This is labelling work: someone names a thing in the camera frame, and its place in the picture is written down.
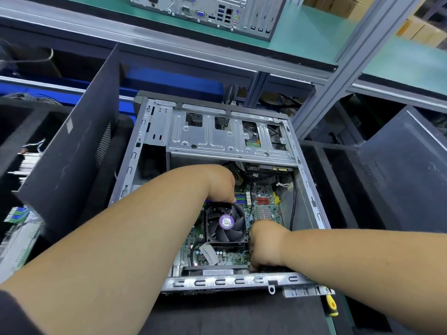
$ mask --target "cpu fan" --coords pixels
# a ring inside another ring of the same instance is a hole
[[[240,205],[208,203],[204,217],[208,243],[228,246],[248,241],[244,210]]]

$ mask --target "right hand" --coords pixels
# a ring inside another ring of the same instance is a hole
[[[251,269],[259,265],[285,266],[282,259],[282,247],[290,231],[271,220],[256,221],[249,231]]]

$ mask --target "green circuit board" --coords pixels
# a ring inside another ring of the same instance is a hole
[[[271,185],[265,186],[250,186],[244,188],[235,188],[235,195],[246,197],[246,192],[250,193],[252,205],[247,205],[247,200],[242,205],[245,212],[245,223],[247,230],[249,230],[252,224],[260,219],[268,219],[276,221],[277,223],[284,225],[281,211],[278,204],[275,203],[274,191]],[[200,235],[204,235],[203,230],[203,208],[194,225],[190,230],[185,243],[180,251],[180,267],[190,267],[190,252],[194,242]],[[225,265],[248,265],[250,262],[250,253],[248,251],[248,245],[242,247],[213,247],[216,251],[219,266]],[[194,250],[193,261],[199,266],[208,265],[204,255],[202,255],[198,247]]]

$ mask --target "motherboard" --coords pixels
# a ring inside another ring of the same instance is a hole
[[[257,220],[273,220],[284,225],[282,213],[279,208],[280,199],[276,195],[271,185],[247,185],[246,187],[236,187],[235,197],[237,204],[244,209],[245,224],[247,230],[251,228]],[[209,265],[207,259],[197,247],[193,251],[193,264],[190,259],[190,252],[193,244],[204,235],[202,211],[188,234],[185,243],[180,251],[180,267],[206,266]],[[238,266],[249,265],[250,252],[248,245],[240,247],[213,247],[217,255],[217,265],[219,266]]]

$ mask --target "fan blade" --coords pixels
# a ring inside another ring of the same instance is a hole
[[[243,236],[243,232],[234,231],[232,229],[230,229],[229,231],[225,231],[225,233],[227,234],[227,237],[230,240],[230,242],[236,242]]]
[[[244,229],[245,219],[240,218],[234,223],[234,226],[232,228],[233,231],[242,231]]]
[[[208,215],[208,220],[214,220],[216,218],[220,218],[222,216],[222,214],[219,213],[211,213]]]
[[[237,216],[237,209],[234,206],[231,206],[231,217],[233,218],[233,220],[236,221],[236,219],[238,218]]]
[[[208,225],[208,232],[211,234],[211,235],[214,235],[214,233],[216,232],[216,229],[217,229],[217,226],[219,225],[219,223],[217,222],[217,221],[215,221],[215,222],[211,222],[209,225]]]
[[[216,236],[215,238],[217,239],[217,241],[219,242],[230,242],[230,240],[228,239],[228,237],[225,235],[225,231],[222,228],[219,228],[216,232]]]

